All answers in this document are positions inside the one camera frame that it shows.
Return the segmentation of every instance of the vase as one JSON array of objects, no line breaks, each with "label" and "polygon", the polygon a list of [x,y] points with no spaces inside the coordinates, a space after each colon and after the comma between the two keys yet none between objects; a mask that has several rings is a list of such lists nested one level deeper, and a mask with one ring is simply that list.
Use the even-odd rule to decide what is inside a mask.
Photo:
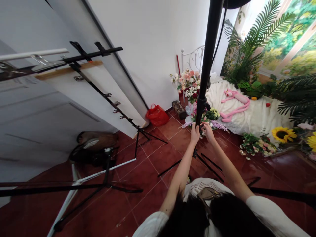
[{"label": "vase", "polygon": [[187,117],[185,122],[191,122],[191,114],[193,113],[193,105],[188,101],[188,105],[185,107],[185,112],[187,112]]}]

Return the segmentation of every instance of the bed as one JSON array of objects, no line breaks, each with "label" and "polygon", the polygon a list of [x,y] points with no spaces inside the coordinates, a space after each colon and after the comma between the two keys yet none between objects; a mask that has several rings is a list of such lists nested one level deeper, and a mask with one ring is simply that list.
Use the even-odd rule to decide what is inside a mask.
[{"label": "bed", "polygon": [[[184,54],[184,50],[181,50],[181,65],[189,68],[190,70],[201,72],[202,69],[202,58],[203,49],[201,46],[192,53]],[[239,89],[236,89],[233,84],[220,78],[216,73],[211,73],[211,84],[206,92],[207,102],[211,107],[214,107],[219,112],[229,113],[232,110],[243,105],[237,99],[229,100],[225,103],[221,103],[221,100],[225,99],[224,90],[231,89],[238,91],[242,94]],[[244,132],[252,133],[255,136],[260,136],[263,133],[269,133],[268,137],[271,142],[276,143],[276,140],[271,135],[271,130],[275,127],[292,127],[293,123],[289,120],[288,115],[281,115],[277,111],[277,107],[282,102],[276,99],[268,97],[262,97],[259,100],[251,101],[249,108],[241,113],[234,114],[230,123],[223,123],[230,131],[235,134],[242,135]]]}]

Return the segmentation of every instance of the white fluffy blanket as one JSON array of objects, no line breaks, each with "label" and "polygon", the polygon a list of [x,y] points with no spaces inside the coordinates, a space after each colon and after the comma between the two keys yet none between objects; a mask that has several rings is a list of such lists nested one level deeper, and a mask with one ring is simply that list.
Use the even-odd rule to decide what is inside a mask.
[{"label": "white fluffy blanket", "polygon": [[[242,106],[243,103],[237,99],[229,100],[225,103],[221,103],[221,100],[225,99],[224,90],[227,88],[233,91],[240,92],[233,84],[230,84],[226,80],[222,80],[220,77],[213,78],[215,83],[211,83],[210,88],[206,92],[207,102],[211,107],[214,107],[219,112],[229,113],[234,109]],[[232,122],[223,123],[229,130],[235,134],[242,135],[244,132],[252,133],[255,136],[260,136],[263,133],[269,133],[268,137],[271,142],[275,143],[275,139],[272,137],[271,131],[275,127],[292,127],[293,124],[289,121],[289,114],[281,115],[277,111],[277,107],[282,102],[276,99],[262,97],[259,100],[252,100],[249,108],[241,113],[234,114]]]}]

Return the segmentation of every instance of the red tile floor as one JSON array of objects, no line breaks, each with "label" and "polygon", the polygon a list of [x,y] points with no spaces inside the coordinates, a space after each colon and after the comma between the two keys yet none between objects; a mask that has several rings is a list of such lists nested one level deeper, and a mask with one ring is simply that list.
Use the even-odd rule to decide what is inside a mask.
[{"label": "red tile floor", "polygon": [[[168,142],[150,141],[137,152],[137,160],[111,171],[111,180],[126,187],[138,187],[144,191],[127,194],[112,189],[103,189],[89,200],[79,211],[73,213],[65,224],[61,236],[132,236],[137,227],[151,213],[157,211],[166,195],[170,181],[177,167],[164,176],[158,173],[181,159],[190,141],[190,131],[179,128],[174,111],[168,113],[170,121],[161,126],[150,125],[146,131]],[[316,187],[309,183],[316,181],[315,169],[300,158],[299,153],[290,153],[276,158],[251,157],[246,160],[239,154],[241,137],[222,130],[214,131],[216,140],[232,160],[246,183],[255,177],[261,180],[255,187],[316,193]],[[120,146],[116,155],[117,164],[130,160],[134,156],[135,140],[118,132]],[[216,162],[212,149],[205,139],[197,144],[198,152],[207,155]],[[89,166],[78,167],[82,176],[99,171]],[[191,177],[215,178],[204,164],[193,159]],[[89,183],[100,183],[99,176]],[[32,181],[72,180],[71,166],[68,162],[57,165],[35,177]],[[72,206],[84,199],[92,190],[80,190]],[[11,202],[0,209],[0,236],[46,236],[67,192],[36,194],[13,197]],[[316,212],[308,205],[282,198],[267,198],[278,204],[286,215],[311,236],[316,236]]]}]

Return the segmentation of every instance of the woman's arm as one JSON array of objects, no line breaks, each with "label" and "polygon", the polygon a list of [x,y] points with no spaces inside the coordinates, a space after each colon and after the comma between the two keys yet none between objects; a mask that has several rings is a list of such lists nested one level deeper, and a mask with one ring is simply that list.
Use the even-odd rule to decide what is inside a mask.
[{"label": "woman's arm", "polygon": [[206,122],[202,122],[202,124],[204,125],[202,127],[202,130],[205,132],[207,140],[215,151],[215,155],[218,158],[219,166],[223,169],[225,179],[229,183],[230,189],[243,202],[246,202],[247,198],[249,198],[250,196],[254,196],[254,193],[248,188],[243,178],[237,171],[236,167],[218,145],[217,141],[214,138],[213,130],[210,124]]},{"label": "woman's arm", "polygon": [[180,192],[180,194],[183,195],[185,185],[187,183],[187,179],[189,175],[193,151],[199,139],[200,139],[199,126],[195,127],[195,123],[194,123],[191,129],[191,141],[172,178],[165,200],[162,203],[159,210],[159,211],[165,212],[167,215],[170,215],[170,213],[173,210],[178,192]]}]

